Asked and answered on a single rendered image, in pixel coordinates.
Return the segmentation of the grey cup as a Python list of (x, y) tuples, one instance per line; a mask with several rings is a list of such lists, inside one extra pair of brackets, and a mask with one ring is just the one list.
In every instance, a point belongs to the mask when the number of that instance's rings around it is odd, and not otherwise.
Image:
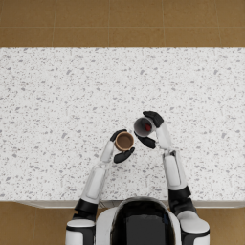
[[(151, 125), (150, 131), (145, 130), (145, 125), (147, 123)], [(155, 127), (153, 120), (148, 117), (141, 117), (137, 121), (134, 122), (134, 131), (140, 137), (147, 137), (152, 132), (154, 132), (155, 129), (156, 127)]]

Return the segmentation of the brown cup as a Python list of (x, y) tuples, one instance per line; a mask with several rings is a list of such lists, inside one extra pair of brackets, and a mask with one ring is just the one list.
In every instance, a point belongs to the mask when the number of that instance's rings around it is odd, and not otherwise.
[(115, 140), (115, 147), (119, 151), (127, 151), (133, 146), (133, 144), (133, 136), (126, 131), (119, 133)]

